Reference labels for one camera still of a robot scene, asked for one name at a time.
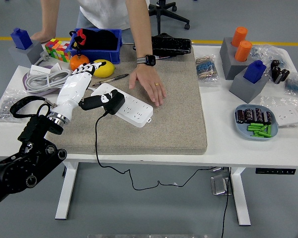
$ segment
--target pen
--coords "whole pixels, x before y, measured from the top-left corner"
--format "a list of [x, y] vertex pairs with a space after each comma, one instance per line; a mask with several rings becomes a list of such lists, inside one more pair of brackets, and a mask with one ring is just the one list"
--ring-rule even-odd
[[129, 75], [128, 73], [125, 73], [125, 74], [122, 74], [122, 75], [118, 75], [118, 76], [116, 76], [116, 77], [114, 77], [114, 78], [107, 79], [107, 80], [105, 80], [105, 81], [99, 81], [99, 82], [95, 83], [95, 84], [93, 85], [93, 87], [95, 87], [95, 86], [99, 86], [99, 85], [101, 85], [101, 84], [103, 84], [103, 83], [110, 83], [110, 82], [112, 82], [112, 81], [115, 81], [115, 80], [118, 80], [118, 79], [127, 77], [128, 75]]

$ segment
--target white t-shirt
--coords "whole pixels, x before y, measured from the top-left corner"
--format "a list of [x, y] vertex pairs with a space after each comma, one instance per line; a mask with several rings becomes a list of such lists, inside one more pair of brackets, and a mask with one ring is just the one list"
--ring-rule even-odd
[[83, 15], [100, 29], [130, 28], [125, 0], [77, 0]]

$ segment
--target smartwatch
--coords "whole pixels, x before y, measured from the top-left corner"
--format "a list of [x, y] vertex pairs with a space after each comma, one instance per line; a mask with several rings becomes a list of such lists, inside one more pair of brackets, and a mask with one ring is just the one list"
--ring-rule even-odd
[[144, 63], [149, 66], [155, 66], [155, 56], [153, 55], [146, 55], [142, 58], [137, 58], [137, 64]]

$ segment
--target table leg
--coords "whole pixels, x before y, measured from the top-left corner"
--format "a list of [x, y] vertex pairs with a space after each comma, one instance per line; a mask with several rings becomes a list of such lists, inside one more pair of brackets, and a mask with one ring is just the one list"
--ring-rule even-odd
[[66, 166], [67, 170], [64, 178], [60, 201], [55, 215], [55, 219], [61, 220], [65, 220], [68, 215], [73, 186], [78, 168], [78, 162], [67, 162], [65, 160], [63, 163]]
[[238, 223], [240, 226], [250, 226], [249, 214], [245, 199], [245, 193], [240, 174], [245, 168], [232, 167], [231, 168], [231, 181], [234, 191], [234, 200], [237, 211]]

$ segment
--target lemon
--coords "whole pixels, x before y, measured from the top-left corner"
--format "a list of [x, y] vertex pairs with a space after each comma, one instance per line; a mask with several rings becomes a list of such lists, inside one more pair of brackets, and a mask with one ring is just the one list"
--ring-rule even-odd
[[106, 78], [113, 74], [115, 71], [115, 66], [112, 62], [105, 59], [97, 59], [94, 63], [98, 62], [106, 62], [105, 65], [100, 66], [97, 70], [95, 70], [94, 76], [99, 78]]

